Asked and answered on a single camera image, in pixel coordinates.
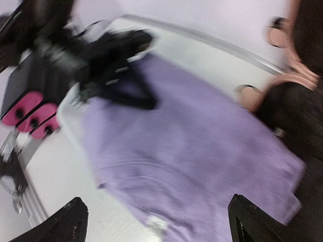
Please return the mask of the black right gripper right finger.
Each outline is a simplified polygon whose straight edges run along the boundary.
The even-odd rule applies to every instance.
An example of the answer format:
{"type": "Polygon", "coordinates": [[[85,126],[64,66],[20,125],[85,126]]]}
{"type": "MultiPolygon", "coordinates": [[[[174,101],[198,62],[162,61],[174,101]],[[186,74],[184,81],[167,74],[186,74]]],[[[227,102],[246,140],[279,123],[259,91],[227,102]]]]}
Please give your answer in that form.
{"type": "Polygon", "coordinates": [[[232,197],[228,214],[232,241],[287,241],[286,227],[243,195],[232,197]]]}

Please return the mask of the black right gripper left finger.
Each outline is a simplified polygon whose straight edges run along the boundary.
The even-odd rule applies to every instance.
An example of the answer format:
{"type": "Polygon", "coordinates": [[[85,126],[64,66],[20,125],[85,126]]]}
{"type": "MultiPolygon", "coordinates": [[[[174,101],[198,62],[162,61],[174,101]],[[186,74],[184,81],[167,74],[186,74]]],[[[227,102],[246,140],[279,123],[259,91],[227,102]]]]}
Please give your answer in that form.
{"type": "Polygon", "coordinates": [[[11,242],[85,242],[88,208],[75,197],[46,221],[11,242]]]}

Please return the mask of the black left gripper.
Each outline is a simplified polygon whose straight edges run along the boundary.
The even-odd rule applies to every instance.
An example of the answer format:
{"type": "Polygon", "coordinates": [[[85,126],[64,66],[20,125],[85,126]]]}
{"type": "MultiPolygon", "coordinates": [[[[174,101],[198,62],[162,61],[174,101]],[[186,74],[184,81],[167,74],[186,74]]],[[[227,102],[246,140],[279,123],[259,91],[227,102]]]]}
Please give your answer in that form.
{"type": "Polygon", "coordinates": [[[157,97],[145,76],[129,62],[147,50],[153,37],[144,30],[108,31],[93,42],[62,28],[48,37],[39,35],[34,47],[51,65],[80,85],[82,101],[101,97],[114,103],[153,110],[157,97]]]}

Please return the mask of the purple shirt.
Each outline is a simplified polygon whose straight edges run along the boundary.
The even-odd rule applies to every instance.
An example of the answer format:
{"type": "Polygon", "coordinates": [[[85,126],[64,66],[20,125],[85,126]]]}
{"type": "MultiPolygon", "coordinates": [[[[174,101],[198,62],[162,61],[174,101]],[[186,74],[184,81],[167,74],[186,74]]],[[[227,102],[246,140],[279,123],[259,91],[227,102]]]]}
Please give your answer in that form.
{"type": "Polygon", "coordinates": [[[154,110],[88,100],[83,143],[99,185],[163,241],[231,241],[228,205],[244,195],[282,224],[299,211],[304,163],[209,83],[148,55],[137,61],[154,110]]]}

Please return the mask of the black pink drawer organizer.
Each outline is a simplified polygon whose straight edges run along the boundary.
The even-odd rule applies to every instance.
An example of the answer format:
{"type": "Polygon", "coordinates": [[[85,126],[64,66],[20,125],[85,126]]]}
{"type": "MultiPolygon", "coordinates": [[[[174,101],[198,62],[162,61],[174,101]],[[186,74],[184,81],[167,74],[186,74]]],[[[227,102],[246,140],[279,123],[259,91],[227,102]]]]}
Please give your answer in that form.
{"type": "Polygon", "coordinates": [[[1,122],[35,139],[59,128],[57,109],[71,88],[71,78],[31,53],[10,74],[1,109],[1,122]]]}

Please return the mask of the beige hard-shell suitcase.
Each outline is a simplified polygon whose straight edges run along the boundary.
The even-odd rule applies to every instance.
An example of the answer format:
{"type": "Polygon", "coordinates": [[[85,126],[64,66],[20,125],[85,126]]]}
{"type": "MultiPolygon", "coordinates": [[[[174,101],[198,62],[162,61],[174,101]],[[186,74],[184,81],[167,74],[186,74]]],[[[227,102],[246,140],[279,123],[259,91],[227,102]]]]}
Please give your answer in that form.
{"type": "Polygon", "coordinates": [[[322,210],[322,1],[291,1],[287,18],[266,33],[286,53],[287,69],[260,90],[237,88],[241,105],[273,131],[307,169],[296,191],[304,208],[322,210]]]}

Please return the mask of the white perforated plastic basket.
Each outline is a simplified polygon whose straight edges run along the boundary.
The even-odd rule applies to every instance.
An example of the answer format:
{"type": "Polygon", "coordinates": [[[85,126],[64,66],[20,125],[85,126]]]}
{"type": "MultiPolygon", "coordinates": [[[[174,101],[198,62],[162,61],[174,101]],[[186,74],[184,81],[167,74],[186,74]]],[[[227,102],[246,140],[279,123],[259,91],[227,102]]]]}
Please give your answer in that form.
{"type": "Polygon", "coordinates": [[[63,129],[77,153],[87,159],[87,153],[83,146],[83,119],[86,103],[82,103],[78,96],[79,84],[75,83],[68,91],[58,107],[57,117],[63,129]]]}

